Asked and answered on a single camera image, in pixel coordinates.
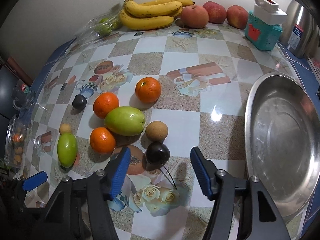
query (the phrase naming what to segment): white device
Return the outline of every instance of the white device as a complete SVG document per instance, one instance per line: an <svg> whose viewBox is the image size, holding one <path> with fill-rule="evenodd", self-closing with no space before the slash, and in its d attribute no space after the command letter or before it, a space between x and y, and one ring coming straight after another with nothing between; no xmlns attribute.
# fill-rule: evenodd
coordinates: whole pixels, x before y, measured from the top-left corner
<svg viewBox="0 0 320 240"><path fill-rule="evenodd" d="M275 1L258 0L258 4L254 4L253 15L266 24L276 25L285 21L287 14L279 9L279 5Z"/></svg>

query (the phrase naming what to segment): bunch of bananas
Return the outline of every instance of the bunch of bananas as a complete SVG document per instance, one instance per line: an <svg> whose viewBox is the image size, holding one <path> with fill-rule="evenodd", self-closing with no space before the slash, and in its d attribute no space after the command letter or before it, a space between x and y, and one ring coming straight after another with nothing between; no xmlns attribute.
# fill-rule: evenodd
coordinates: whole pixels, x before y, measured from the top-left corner
<svg viewBox="0 0 320 240"><path fill-rule="evenodd" d="M125 0L119 18L124 26L133 30L158 29L170 25L182 7L193 4L191 0L154 0L141 4Z"/></svg>

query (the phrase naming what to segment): orange snack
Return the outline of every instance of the orange snack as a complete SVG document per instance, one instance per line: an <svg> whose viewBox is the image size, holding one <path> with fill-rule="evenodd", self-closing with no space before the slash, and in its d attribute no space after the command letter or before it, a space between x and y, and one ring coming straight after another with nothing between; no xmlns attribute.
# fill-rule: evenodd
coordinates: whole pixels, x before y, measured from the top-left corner
<svg viewBox="0 0 320 240"><path fill-rule="evenodd" d="M136 85L136 96L143 103L153 103L161 95L161 85L153 77L140 79Z"/></svg>
<svg viewBox="0 0 320 240"><path fill-rule="evenodd" d="M21 136L22 136L22 135L19 134L19 133L14 134L14 135L12 136L12 141L14 141L14 142L20 142L20 137L21 137Z"/></svg>
<svg viewBox="0 0 320 240"><path fill-rule="evenodd" d="M91 132L90 145L96 152L107 154L116 147L116 140L107 128L99 127Z"/></svg>
<svg viewBox="0 0 320 240"><path fill-rule="evenodd" d="M109 112L117 107L119 107L119 99L110 92L101 94L93 103L93 111L101 119L104 119Z"/></svg>

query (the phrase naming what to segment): stainless steel kettle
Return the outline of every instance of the stainless steel kettle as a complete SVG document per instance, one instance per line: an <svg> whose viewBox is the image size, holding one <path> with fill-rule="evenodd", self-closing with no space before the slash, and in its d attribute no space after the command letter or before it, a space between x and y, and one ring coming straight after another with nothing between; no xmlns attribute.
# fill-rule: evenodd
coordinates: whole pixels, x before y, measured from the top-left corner
<svg viewBox="0 0 320 240"><path fill-rule="evenodd" d="M287 8L287 19L282 24L279 41L298 58L303 58L312 36L319 28L300 0L292 0Z"/></svg>

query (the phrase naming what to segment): cherry stem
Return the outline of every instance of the cherry stem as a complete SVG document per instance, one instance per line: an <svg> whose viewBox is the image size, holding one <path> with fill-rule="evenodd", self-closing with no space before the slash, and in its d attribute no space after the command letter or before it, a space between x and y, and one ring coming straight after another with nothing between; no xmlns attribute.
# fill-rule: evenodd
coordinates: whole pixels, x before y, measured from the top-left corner
<svg viewBox="0 0 320 240"><path fill-rule="evenodd" d="M175 189L177 189L177 186L176 186L176 184L175 184L175 182L174 182L174 180L173 180L173 178L172 178L172 176L171 176L170 172L167 170L167 168L166 168L164 165L162 165L162 167L164 167L164 168L165 168L165 170L169 173L170 178L172 179L173 185L174 185Z"/></svg>

